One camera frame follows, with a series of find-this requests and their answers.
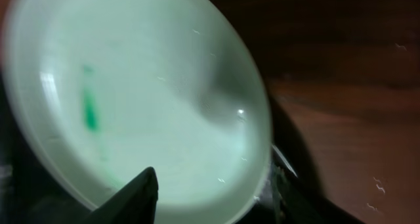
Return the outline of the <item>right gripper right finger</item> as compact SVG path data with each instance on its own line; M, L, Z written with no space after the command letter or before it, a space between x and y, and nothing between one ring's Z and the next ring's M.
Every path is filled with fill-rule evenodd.
M272 145L270 186L276 223L327 223L278 147Z

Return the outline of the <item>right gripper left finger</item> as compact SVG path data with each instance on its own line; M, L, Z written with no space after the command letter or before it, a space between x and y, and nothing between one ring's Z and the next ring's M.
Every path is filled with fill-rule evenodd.
M90 213L83 224L153 224L158 201L158 179L148 167Z

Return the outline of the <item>mint green plate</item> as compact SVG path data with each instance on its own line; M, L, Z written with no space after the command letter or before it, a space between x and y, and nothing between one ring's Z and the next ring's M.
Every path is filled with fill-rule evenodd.
M266 90L209 0L12 0L3 77L31 149L91 210L149 167L156 223L236 223L264 187Z

